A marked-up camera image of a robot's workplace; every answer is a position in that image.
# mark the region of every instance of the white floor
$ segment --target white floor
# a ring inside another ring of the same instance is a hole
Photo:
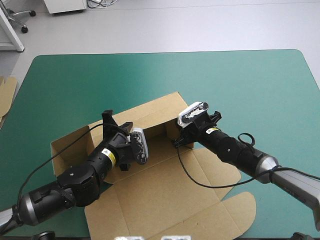
[[[320,0],[119,0],[54,16],[42,0],[7,5],[37,12],[28,33],[15,27],[25,51],[0,51],[0,76],[19,86],[38,55],[298,49],[320,87]]]

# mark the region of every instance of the chair wheel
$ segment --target chair wheel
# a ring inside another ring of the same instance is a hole
[[[21,32],[22,32],[23,34],[26,34],[26,33],[28,32],[28,28],[23,26],[23,27],[21,28]]]
[[[37,15],[36,12],[33,11],[33,10],[31,12],[29,12],[29,14],[30,14],[31,17],[34,17],[35,15]]]

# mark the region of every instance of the cardboard piece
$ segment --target cardboard piece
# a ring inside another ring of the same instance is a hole
[[[14,98],[17,86],[17,79],[15,77],[0,77],[0,122],[2,117],[9,112]]]
[[[179,134],[177,116],[187,107],[175,92],[114,115],[121,125],[133,121],[144,129],[149,159],[145,165],[132,164],[129,171],[114,168],[105,179],[113,183],[85,208],[92,240],[112,240],[118,236],[144,236],[160,240],[164,235],[191,235],[194,240],[226,239],[242,235],[256,215],[254,197],[244,192],[221,199],[231,188],[208,189],[194,184],[185,174],[171,140]],[[52,154],[76,139],[89,124],[51,143]],[[86,160],[102,140],[102,127],[53,160],[58,176],[67,167]],[[207,185],[227,185],[240,180],[239,171],[209,150],[181,148],[189,173]]]

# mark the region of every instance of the warning sticker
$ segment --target warning sticker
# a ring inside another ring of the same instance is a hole
[[[211,128],[209,128],[209,129],[207,129],[205,132],[206,132],[207,134],[211,134],[212,132],[214,132],[214,131],[216,131],[216,130],[219,130],[219,129],[216,128],[216,127],[211,127]]]
[[[116,164],[116,157],[115,155],[107,148],[104,148],[101,152],[102,154],[106,155],[112,162],[112,167]]]

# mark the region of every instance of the green table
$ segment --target green table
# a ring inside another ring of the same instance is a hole
[[[27,174],[50,157],[51,141],[101,119],[105,109],[119,113],[174,91],[188,104],[206,101],[210,112],[220,111],[219,127],[229,135],[252,133],[256,147],[283,166],[320,175],[320,93],[297,50],[43,55],[32,62],[0,131],[0,209],[15,203]],[[48,164],[26,191],[54,179]],[[319,236],[311,210],[276,186],[252,182],[227,198],[243,191],[257,203],[245,237]],[[46,230],[88,236],[84,209],[10,234]]]

